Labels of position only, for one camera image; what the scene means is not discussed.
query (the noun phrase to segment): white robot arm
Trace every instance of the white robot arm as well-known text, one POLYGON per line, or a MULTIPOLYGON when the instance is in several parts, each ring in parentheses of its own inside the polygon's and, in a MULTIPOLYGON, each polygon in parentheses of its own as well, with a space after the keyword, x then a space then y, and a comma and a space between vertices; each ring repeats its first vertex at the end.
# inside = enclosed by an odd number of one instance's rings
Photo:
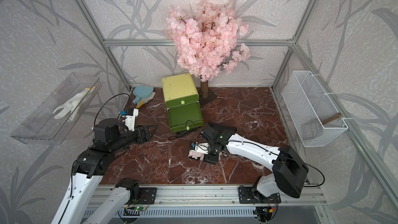
POLYGON ((209 143, 208 154, 203 161, 216 164, 221 151, 251 159, 271 172, 262 176, 253 185, 261 195, 269 197, 274 193, 299 198, 304 186, 308 167, 300 156, 288 145, 283 147, 266 146, 236 134, 235 127, 224 127, 209 123, 201 136, 209 143))
MULTIPOLYGON (((128 124, 126 126, 116 118, 107 118, 95 125, 93 145, 82 152, 73 165, 71 182, 51 224, 80 224, 92 194, 109 165, 116 159, 115 154, 128 150, 132 144, 148 142, 156 131, 150 132, 148 126, 135 126, 134 131, 131 131, 133 123, 128 124)), ((111 218, 130 199, 138 199, 138 182, 135 184, 135 180, 130 180, 122 179, 116 185, 109 202, 90 217, 96 220, 92 223, 108 223, 108 216, 111 218)))

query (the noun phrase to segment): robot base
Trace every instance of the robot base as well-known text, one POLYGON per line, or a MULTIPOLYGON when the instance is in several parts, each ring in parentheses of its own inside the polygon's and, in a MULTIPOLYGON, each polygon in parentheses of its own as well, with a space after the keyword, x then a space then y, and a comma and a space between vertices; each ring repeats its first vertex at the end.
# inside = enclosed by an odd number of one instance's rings
POLYGON ((250 203, 264 203, 274 205, 275 202, 281 203, 281 196, 279 193, 272 194, 269 197, 263 196, 253 187, 240 186, 239 191, 239 203, 250 204, 250 203))

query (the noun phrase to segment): yellow tag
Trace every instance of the yellow tag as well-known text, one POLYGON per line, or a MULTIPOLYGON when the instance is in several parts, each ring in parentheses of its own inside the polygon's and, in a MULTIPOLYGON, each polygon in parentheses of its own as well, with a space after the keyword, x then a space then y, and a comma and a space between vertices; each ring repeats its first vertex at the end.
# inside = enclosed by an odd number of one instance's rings
POLYGON ((144 104, 144 102, 141 102, 139 105, 136 106, 136 108, 140 108, 140 106, 142 106, 144 104))

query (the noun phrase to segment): white glove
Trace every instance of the white glove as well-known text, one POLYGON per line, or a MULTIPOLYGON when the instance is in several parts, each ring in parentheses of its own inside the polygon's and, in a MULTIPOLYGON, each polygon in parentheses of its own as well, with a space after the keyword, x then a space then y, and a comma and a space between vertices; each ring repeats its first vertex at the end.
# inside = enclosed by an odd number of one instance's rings
POLYGON ((78 110, 74 111, 78 106, 80 107, 80 102, 82 101, 82 99, 87 95, 87 93, 92 93, 94 90, 90 90, 91 88, 85 88, 83 89, 83 91, 81 91, 80 93, 77 93, 75 96, 73 96, 72 98, 70 98, 69 100, 67 100, 64 104, 60 105, 59 107, 57 107, 52 113, 54 114, 57 110, 62 109, 61 112, 59 112, 57 115, 54 116, 55 119, 60 119, 65 117, 65 115, 67 115, 69 112, 72 112, 72 115, 69 117, 69 121, 74 121, 76 116, 77 116, 77 112, 78 110))

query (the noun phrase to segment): pink artificial flower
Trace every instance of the pink artificial flower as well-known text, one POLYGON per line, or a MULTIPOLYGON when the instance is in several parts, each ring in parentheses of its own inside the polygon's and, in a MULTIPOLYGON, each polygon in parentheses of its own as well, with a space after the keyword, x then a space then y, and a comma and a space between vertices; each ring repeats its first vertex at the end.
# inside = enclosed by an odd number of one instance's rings
POLYGON ((234 0, 223 5, 200 0, 195 18, 187 18, 180 7, 168 11, 165 34, 174 40, 178 50, 177 64, 203 82, 218 76, 221 66, 230 73, 238 62, 250 57, 244 44, 231 53, 237 45, 237 33, 244 36, 248 32, 242 19, 235 18, 233 7, 234 0))

